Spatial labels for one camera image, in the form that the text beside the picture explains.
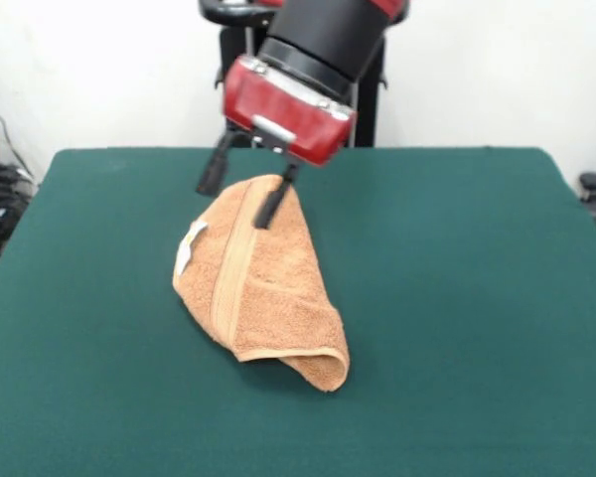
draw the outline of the white label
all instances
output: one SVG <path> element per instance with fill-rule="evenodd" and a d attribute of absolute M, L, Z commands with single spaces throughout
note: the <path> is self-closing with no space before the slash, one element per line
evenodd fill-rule
<path fill-rule="evenodd" d="M 193 222 L 190 226 L 190 230 L 183 237 L 181 243 L 179 243 L 179 251 L 177 251 L 177 261 L 175 263 L 175 273 L 178 276 L 181 276 L 190 263 L 192 259 L 192 242 L 200 234 L 204 229 L 206 229 L 208 224 L 205 222 L 196 221 Z"/>

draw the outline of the folded towel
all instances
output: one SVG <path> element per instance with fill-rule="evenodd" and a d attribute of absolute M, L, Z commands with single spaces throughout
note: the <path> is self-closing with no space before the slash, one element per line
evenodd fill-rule
<path fill-rule="evenodd" d="M 278 176 L 227 187 L 181 242 L 173 286 L 201 327 L 240 362 L 279 359 L 321 391 L 347 378 L 350 356 L 298 196 L 269 230 L 252 224 Z"/>

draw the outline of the towel stitching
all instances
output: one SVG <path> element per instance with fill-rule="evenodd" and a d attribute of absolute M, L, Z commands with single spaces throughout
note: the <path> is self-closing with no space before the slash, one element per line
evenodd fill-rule
<path fill-rule="evenodd" d="M 217 306 L 218 306 L 218 297 L 220 296 L 217 293 L 217 289 L 219 287 L 219 283 L 222 282 L 222 278 L 224 275 L 224 271 L 225 271 L 225 255 L 227 253 L 227 251 L 229 250 L 229 243 L 231 242 L 231 238 L 233 236 L 234 233 L 234 229 L 236 228 L 236 225 L 238 224 L 238 216 L 240 215 L 240 211 L 243 208 L 243 205 L 245 204 L 245 199 L 247 198 L 247 194 L 249 193 L 249 190 L 251 189 L 253 182 L 249 182 L 249 184 L 247 185 L 247 188 L 245 189 L 245 192 L 243 192 L 242 195 L 242 199 L 240 200 L 240 204 L 238 206 L 238 210 L 236 211 L 236 220 L 234 220 L 234 223 L 231 225 L 231 229 L 229 230 L 229 235 L 227 236 L 227 241 L 225 242 L 225 247 L 223 248 L 223 253 L 221 254 L 221 269 L 219 270 L 219 273 L 217 273 L 217 278 L 215 279 L 215 284 L 213 286 L 212 289 L 212 304 L 210 305 L 210 321 L 212 323 L 213 328 L 215 329 L 215 331 L 217 332 L 217 334 L 219 333 L 219 328 L 217 326 Z"/>

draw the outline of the black cable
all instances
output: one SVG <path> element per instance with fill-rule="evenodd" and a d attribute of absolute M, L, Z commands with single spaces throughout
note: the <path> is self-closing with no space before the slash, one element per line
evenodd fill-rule
<path fill-rule="evenodd" d="M 0 125 L 2 126 L 4 138 L 7 141 L 7 144 L 9 144 L 9 147 L 11 148 L 11 152 L 13 152 L 13 155 L 16 156 L 16 159 L 18 160 L 18 162 L 20 163 L 22 168 L 25 171 L 27 171 L 27 174 L 29 174 L 31 177 L 33 177 L 33 173 L 31 172 L 31 169 L 29 169 L 29 166 L 27 166 L 27 163 L 24 161 L 22 156 L 18 153 L 18 151 L 14 147 L 13 142 L 11 142 L 11 136 L 9 136 L 9 128 L 7 127 L 7 121 L 5 121 L 4 117 L 2 117 L 1 115 L 0 115 Z"/>

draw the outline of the black cylindrical robot wrist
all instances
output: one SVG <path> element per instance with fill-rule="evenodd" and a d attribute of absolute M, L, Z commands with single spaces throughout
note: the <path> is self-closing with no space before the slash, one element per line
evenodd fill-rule
<path fill-rule="evenodd" d="M 390 20 L 372 0 L 285 0 L 268 37 L 353 83 L 371 62 Z"/>

